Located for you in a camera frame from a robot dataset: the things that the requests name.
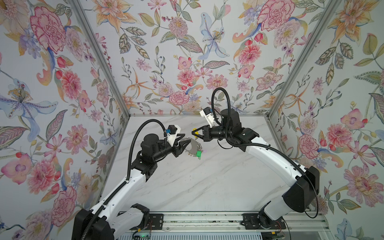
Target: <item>floral wall panel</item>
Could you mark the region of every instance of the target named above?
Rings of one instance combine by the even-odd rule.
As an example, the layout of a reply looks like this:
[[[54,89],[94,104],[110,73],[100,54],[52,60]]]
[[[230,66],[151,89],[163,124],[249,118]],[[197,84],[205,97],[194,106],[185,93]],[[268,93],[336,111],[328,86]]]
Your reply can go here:
[[[343,1],[272,118],[288,155],[320,170],[319,212],[340,240],[384,235],[383,9]]]
[[[0,42],[0,239],[69,239],[126,119],[65,1],[1,1]]]
[[[82,1],[133,114],[198,114],[226,88],[241,114],[265,114],[325,0]],[[217,110],[225,109],[216,96]]]

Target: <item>wall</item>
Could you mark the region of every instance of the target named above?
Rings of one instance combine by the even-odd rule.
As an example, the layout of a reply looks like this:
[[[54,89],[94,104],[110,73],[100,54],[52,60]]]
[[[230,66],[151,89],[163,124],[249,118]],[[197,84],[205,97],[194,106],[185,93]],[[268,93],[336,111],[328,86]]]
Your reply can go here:
[[[272,117],[289,156],[320,170],[319,212],[340,240],[384,235],[383,9],[343,1]]]
[[[82,1],[131,114],[198,114],[229,91],[241,114],[265,114],[325,0]],[[225,109],[224,94],[217,109]]]
[[[69,239],[127,121],[72,13],[0,1],[0,239]]]

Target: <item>orange flower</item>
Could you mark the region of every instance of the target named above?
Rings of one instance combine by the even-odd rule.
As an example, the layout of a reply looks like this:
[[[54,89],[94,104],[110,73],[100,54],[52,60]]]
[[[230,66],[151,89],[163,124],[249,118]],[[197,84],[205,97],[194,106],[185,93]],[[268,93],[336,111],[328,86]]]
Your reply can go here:
[[[96,6],[93,11],[97,13],[96,23],[109,22],[120,35],[121,23],[140,23],[127,11],[133,6],[123,0],[92,0]]]
[[[336,29],[332,44],[344,35],[360,44],[360,27],[372,22],[369,12],[372,11],[379,2],[380,1],[377,0],[346,1],[344,9],[337,13],[337,17],[328,26],[328,28]]]

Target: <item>marble surface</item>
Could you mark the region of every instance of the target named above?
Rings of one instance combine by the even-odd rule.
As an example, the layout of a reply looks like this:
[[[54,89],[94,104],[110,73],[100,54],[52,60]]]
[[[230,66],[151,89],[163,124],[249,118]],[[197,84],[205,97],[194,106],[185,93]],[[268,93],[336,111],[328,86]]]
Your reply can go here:
[[[200,116],[131,117],[103,196],[126,175],[132,138],[138,127],[151,118],[160,120],[166,128],[172,124],[179,125],[186,137],[193,137],[191,131],[194,128],[207,124]],[[244,116],[240,120],[243,127],[252,128],[276,147],[264,117]],[[148,124],[139,134],[133,156],[136,156],[140,143],[149,133],[156,133],[162,138],[160,126]],[[148,182],[131,199],[127,199],[126,208],[139,203],[151,211],[251,211],[261,209],[288,189],[281,178],[257,157],[238,148],[222,149],[215,139],[210,142],[198,139],[198,142],[204,150],[200,160],[187,152],[178,158],[168,155],[158,163]],[[224,140],[220,143],[229,147]]]

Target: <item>orange lily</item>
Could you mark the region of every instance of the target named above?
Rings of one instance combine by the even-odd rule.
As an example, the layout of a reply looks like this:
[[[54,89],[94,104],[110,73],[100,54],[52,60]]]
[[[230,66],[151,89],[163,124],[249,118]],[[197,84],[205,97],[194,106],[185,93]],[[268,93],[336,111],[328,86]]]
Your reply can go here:
[[[289,106],[289,107],[287,107],[287,108],[291,108],[291,107],[293,107],[293,106],[297,103],[297,105],[299,106],[299,112],[300,112],[300,114],[301,114],[300,102],[302,102],[302,103],[304,103],[304,104],[305,104],[305,102],[304,102],[300,97],[305,93],[305,91],[307,90],[308,86],[309,86],[309,84],[308,84],[307,87],[304,89],[304,91],[303,91],[302,93],[300,93],[299,96],[296,96],[296,95],[294,95],[294,94],[289,94],[288,96],[286,96],[286,98],[289,97],[289,96],[291,96],[291,100],[293,100],[293,102],[288,103],[288,105],[289,105],[289,104],[292,104],[292,105]]]
[[[146,87],[146,86],[143,86],[143,84],[144,84],[144,83],[147,83],[147,82],[139,83],[139,79],[137,78],[136,70],[133,69],[133,71],[135,72],[136,83],[135,83],[135,84],[132,84],[132,85],[130,85],[130,86],[128,86],[128,87],[127,87],[127,90],[125,91],[124,94],[126,94],[130,88],[132,88],[132,90],[133,90],[133,89],[135,89],[135,88],[137,87],[137,89],[139,90],[139,94],[138,94],[137,97],[136,97],[136,99],[137,99],[137,98],[139,97],[139,95],[140,95],[140,87],[143,87],[143,88],[146,88],[146,89],[150,89],[150,90],[153,90],[153,89],[152,89],[152,88],[148,88],[148,87]]]

